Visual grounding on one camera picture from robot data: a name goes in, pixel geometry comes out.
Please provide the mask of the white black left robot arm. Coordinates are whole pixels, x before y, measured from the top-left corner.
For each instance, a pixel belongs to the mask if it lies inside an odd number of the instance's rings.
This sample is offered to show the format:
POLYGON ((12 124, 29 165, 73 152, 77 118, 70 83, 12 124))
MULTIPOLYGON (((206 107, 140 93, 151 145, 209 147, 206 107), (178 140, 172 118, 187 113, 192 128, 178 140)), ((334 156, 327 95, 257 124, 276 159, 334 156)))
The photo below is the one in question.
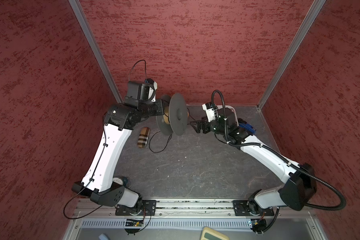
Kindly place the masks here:
POLYGON ((138 107, 125 104, 112 106, 105 115, 103 135, 93 162, 82 180, 73 184, 72 191, 100 206, 135 208, 140 194, 114 182, 114 172, 136 124, 152 116, 163 116, 168 106, 163 100, 138 107))

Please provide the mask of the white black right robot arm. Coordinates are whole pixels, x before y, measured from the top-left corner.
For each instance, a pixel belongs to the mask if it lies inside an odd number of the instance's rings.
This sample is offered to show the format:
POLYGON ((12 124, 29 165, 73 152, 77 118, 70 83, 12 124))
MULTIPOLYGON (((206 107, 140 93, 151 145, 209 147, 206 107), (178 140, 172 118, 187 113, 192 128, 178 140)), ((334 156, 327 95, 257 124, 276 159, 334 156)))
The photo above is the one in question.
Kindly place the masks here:
POLYGON ((258 216, 270 207, 287 206, 295 211, 300 211, 316 193, 315 180, 300 173, 292 166, 300 165, 292 161, 269 146, 261 142, 256 136, 256 130, 243 119, 233 123, 234 117, 228 119, 227 134, 229 141, 236 148, 252 156, 284 184, 268 190, 258 190, 248 198, 248 210, 253 216, 258 216))

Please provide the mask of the grey perforated cable spool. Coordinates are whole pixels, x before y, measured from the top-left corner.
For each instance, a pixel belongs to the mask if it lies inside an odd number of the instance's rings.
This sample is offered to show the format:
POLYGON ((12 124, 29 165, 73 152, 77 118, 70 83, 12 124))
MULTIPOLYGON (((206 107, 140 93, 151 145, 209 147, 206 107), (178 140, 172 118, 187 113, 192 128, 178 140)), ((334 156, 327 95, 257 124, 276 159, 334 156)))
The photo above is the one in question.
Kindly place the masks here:
POLYGON ((183 135, 188 125, 188 109, 184 97, 175 93, 172 97, 163 95, 160 100, 164 113, 156 116, 156 121, 161 133, 165 136, 183 135))

